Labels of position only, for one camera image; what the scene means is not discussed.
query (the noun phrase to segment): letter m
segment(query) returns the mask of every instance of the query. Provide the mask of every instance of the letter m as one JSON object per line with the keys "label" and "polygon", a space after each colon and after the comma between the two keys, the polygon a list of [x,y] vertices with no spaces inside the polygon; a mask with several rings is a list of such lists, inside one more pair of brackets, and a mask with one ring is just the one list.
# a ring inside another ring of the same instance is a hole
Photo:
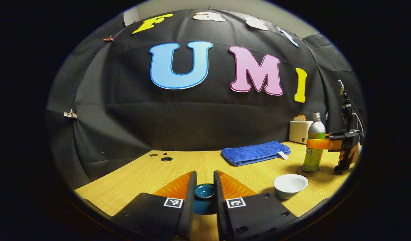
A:
{"label": "letter m", "polygon": [[279,59],[272,55],[265,55],[262,63],[259,65],[248,49],[231,46],[229,50],[235,55],[236,66],[236,77],[235,81],[231,84],[231,89],[236,92],[250,91],[252,86],[247,82],[248,74],[256,91],[262,90],[265,79],[268,77],[268,83],[264,88],[265,92],[270,95],[283,94],[278,73]]}

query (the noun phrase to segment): wooden table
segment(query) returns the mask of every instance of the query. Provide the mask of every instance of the wooden table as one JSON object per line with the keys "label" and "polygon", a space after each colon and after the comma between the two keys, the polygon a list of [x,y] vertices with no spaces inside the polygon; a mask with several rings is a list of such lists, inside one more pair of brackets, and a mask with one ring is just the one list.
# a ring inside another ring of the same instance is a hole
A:
{"label": "wooden table", "polygon": [[[229,165],[221,156],[221,151],[150,151],[75,191],[111,216],[139,193],[152,194],[189,171],[196,171],[197,184],[213,183],[213,171],[219,170],[257,193],[273,194],[274,179],[284,174],[296,174],[295,169],[304,162],[305,145],[295,142],[283,144],[289,146],[292,152],[288,155],[288,160],[279,157],[239,167]],[[352,164],[344,174],[335,175],[333,169],[337,165],[338,156],[339,152],[323,151],[320,173],[315,177],[307,177],[307,188],[289,200],[282,201],[282,204],[299,217],[324,198],[332,196],[354,167]],[[161,161],[163,157],[172,157],[173,160],[164,162]],[[216,215],[194,215],[193,239],[218,240]]]}

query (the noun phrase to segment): cable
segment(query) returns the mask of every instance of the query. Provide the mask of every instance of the cable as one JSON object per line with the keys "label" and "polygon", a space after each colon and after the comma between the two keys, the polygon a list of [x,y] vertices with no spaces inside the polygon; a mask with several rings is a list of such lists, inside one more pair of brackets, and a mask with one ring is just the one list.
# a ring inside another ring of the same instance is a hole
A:
{"label": "cable", "polygon": [[358,116],[355,112],[353,112],[353,115],[355,115],[355,116],[357,117],[357,123],[360,124],[360,128],[362,129],[361,134],[362,134],[363,138],[365,138],[365,136],[364,136],[364,134],[363,134],[362,122],[360,122],[359,116]]}
{"label": "cable", "polygon": [[348,98],[348,100],[351,102],[351,106],[354,108],[354,111],[359,115],[359,116],[357,117],[357,119],[360,119],[360,123],[363,123],[362,116],[360,116],[360,112],[359,112],[359,110],[357,110],[356,106],[354,105],[354,102],[351,101],[351,99],[350,99],[350,97],[348,97],[348,95],[347,95],[347,98]]}

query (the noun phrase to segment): black fabric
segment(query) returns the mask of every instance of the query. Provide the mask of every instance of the black fabric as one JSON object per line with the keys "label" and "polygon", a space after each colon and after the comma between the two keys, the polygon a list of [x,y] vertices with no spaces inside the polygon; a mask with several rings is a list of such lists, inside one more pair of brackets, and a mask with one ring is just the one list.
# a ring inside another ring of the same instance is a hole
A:
{"label": "black fabric", "polygon": [[[342,104],[337,96],[338,79],[343,80],[357,108],[364,111],[363,100],[351,93],[358,88],[355,75],[340,74],[351,69],[344,64],[328,64],[340,63],[342,55],[319,51],[323,48],[317,46],[324,46],[324,37],[314,35],[300,40],[290,33],[299,44],[297,48],[266,21],[270,30],[253,29],[245,23],[248,15],[224,10],[211,10],[221,14],[224,22],[193,20],[192,16],[200,11],[207,10],[171,12],[172,17],[134,35],[132,32],[142,21],[123,28],[123,16],[118,15],[73,51],[54,81],[48,111],[61,113],[61,118],[71,108],[77,113],[78,119],[72,120],[77,157],[65,157],[58,163],[75,163],[79,159],[93,181],[151,149],[208,151],[274,140],[285,142],[289,122],[298,114],[312,119],[313,113],[319,112],[328,130],[339,130],[343,122],[342,117],[338,118]],[[110,34],[114,40],[104,42],[103,38]],[[183,90],[156,86],[150,78],[149,49],[158,44],[179,43],[172,67],[175,73],[184,74],[193,67],[193,51],[186,45],[191,41],[213,43],[207,78]],[[231,90],[236,67],[230,46],[249,49],[259,64],[266,54],[276,56],[280,60],[283,94],[269,95],[263,88],[246,93]],[[294,100],[298,86],[295,68],[308,74],[305,103]],[[54,123],[51,118],[48,121],[50,125]],[[63,135],[53,138],[68,140]],[[57,144],[51,143],[58,158],[62,149]],[[69,171],[64,173],[72,178]]]}
{"label": "black fabric", "polygon": [[[337,82],[341,80],[349,98],[359,111],[358,114],[360,114],[360,118],[363,121],[363,131],[366,135],[367,115],[365,100],[359,79],[349,62],[337,47],[322,34],[313,34],[305,37],[303,38],[303,42],[311,51],[314,61],[316,61],[325,87],[326,103],[329,113],[326,130],[328,132],[336,132],[344,128],[343,116],[341,114],[343,98],[339,96]],[[353,123],[357,123],[355,116],[353,117]]]}
{"label": "black fabric", "polygon": [[73,121],[63,117],[64,112],[76,110],[74,99],[83,74],[96,53],[105,45],[103,38],[115,34],[125,27],[124,15],[120,13],[85,38],[67,57],[53,85],[46,107],[46,123],[53,160],[67,184],[77,189],[91,180],[87,176],[76,153]]}

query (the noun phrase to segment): orange finger pad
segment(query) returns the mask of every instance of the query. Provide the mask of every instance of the orange finger pad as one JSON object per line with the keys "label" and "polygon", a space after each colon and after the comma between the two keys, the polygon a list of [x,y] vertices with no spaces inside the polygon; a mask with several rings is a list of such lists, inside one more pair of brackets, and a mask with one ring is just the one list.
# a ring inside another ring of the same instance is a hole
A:
{"label": "orange finger pad", "polygon": [[239,198],[251,195],[256,195],[250,188],[237,181],[228,174],[218,171],[219,178],[221,179],[222,192],[224,194],[224,200],[229,198]]}
{"label": "orange finger pad", "polygon": [[176,178],[169,184],[163,186],[160,190],[156,191],[154,195],[167,198],[179,198],[184,200],[186,197],[187,186],[189,184],[189,178],[191,175],[192,171]]}
{"label": "orange finger pad", "polygon": [[342,145],[342,140],[331,141],[329,139],[308,139],[307,148],[321,150],[339,150]]}

